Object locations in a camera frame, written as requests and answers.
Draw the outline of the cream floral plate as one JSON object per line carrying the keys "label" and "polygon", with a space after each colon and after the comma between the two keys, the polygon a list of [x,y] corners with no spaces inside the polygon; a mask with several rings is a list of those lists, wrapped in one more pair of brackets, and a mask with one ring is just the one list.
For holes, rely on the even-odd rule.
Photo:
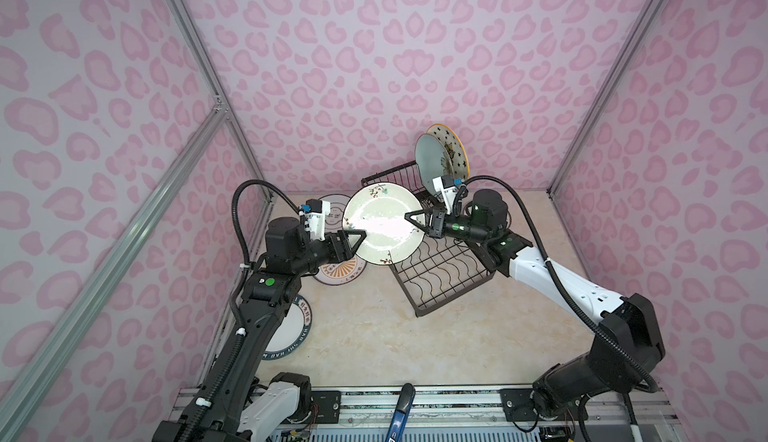
{"label": "cream floral plate", "polygon": [[392,265],[411,257],[424,235],[404,218],[410,211],[423,209],[407,188],[389,182],[375,183],[356,192],[344,209],[342,227],[367,232],[357,256],[367,263]]}

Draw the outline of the orange sunburst plate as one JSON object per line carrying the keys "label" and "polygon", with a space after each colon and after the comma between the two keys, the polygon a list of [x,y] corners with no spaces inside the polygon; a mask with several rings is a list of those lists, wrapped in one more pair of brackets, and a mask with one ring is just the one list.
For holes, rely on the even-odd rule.
{"label": "orange sunburst plate", "polygon": [[367,262],[355,256],[353,259],[322,265],[314,278],[327,286],[341,286],[357,279],[367,267]]}

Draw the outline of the light green flower plate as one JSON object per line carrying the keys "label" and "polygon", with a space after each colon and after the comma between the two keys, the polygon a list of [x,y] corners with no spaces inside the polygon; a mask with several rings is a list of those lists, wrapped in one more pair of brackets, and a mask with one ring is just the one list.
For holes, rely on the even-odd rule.
{"label": "light green flower plate", "polygon": [[431,194],[437,190],[433,180],[442,176],[453,176],[450,156],[441,142],[430,134],[422,134],[416,143],[415,161],[425,189]]}

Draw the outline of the star pattern cartoon plate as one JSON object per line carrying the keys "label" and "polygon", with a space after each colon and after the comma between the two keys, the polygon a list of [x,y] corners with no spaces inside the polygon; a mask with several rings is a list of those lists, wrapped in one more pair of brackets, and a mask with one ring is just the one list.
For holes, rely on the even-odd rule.
{"label": "star pattern cartoon plate", "polygon": [[447,154],[442,162],[443,167],[450,169],[456,178],[468,179],[470,177],[468,155],[456,132],[447,125],[436,123],[430,126],[426,133],[435,137],[443,146]]}

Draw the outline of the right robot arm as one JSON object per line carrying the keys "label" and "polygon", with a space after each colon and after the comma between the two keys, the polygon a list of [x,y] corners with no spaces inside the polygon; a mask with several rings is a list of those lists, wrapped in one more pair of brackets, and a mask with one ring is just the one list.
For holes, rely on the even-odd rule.
{"label": "right robot arm", "polygon": [[593,333],[590,349],[548,369],[532,384],[529,409],[553,420],[576,413],[583,398],[606,392],[654,393],[652,376],[665,347],[655,309],[640,294],[623,296],[555,262],[536,230],[530,237],[507,225],[508,206],[493,190],[478,191],[464,205],[460,189],[450,207],[408,212],[404,218],[425,235],[463,242],[491,273],[522,282],[559,304]]}

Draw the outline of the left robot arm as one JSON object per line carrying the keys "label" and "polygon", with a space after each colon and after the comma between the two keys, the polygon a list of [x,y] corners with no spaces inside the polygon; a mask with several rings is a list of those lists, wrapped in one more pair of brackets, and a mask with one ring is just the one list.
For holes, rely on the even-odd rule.
{"label": "left robot arm", "polygon": [[352,259],[366,237],[360,229],[341,229],[313,240],[303,217],[271,221],[264,253],[230,300],[235,325],[219,358],[180,418],[161,422],[153,440],[265,441],[285,420],[308,417],[308,377],[282,373],[254,400],[248,397],[250,387],[302,278],[323,265]]}

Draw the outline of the white plate dark green rim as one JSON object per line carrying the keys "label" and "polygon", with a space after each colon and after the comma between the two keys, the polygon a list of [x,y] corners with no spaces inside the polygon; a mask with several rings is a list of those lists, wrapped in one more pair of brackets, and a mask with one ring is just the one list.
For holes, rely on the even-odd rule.
{"label": "white plate dark green rim", "polygon": [[307,339],[313,323],[313,313],[306,298],[297,295],[288,314],[271,338],[262,359],[284,358],[295,352]]}

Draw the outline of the blue handled tool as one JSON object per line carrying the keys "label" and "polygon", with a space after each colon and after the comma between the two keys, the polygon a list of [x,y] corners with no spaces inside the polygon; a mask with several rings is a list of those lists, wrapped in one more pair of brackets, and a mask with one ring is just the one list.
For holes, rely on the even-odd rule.
{"label": "blue handled tool", "polygon": [[401,387],[390,425],[387,429],[386,442],[402,441],[415,396],[416,389],[413,384],[405,383]]}

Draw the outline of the aluminium mounting rail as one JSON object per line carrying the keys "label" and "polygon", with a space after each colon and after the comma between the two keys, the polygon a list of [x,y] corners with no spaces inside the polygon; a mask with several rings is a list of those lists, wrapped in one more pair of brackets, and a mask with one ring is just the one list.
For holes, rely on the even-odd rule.
{"label": "aluminium mounting rail", "polygon": [[[287,419],[265,441],[385,441],[403,385],[311,389],[303,421]],[[417,385],[402,441],[633,441],[621,395],[583,398],[553,420],[529,409],[529,385]],[[268,390],[250,387],[254,400]],[[667,397],[629,394],[643,441],[684,441]]]}

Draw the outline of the aluminium frame bars left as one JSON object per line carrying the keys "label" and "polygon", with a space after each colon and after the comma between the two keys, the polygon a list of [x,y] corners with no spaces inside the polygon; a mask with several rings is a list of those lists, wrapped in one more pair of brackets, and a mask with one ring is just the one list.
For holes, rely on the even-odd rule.
{"label": "aluminium frame bars left", "polygon": [[1,401],[162,193],[18,433],[147,441],[211,359],[250,175],[167,0],[1,0]]}

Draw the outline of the aluminium frame bar right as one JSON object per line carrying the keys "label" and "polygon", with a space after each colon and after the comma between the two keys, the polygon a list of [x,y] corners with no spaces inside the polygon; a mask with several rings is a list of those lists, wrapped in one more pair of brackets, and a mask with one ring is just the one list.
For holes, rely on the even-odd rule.
{"label": "aluminium frame bar right", "polygon": [[565,157],[558,168],[547,194],[553,199],[564,186],[566,178],[576,164],[576,159],[587,144],[594,127],[599,122],[605,108],[621,84],[622,79],[642,47],[644,39],[650,33],[654,23],[660,17],[667,0],[646,0],[620,46],[618,54],[608,70],[605,80],[596,93],[581,126],[577,130]]}

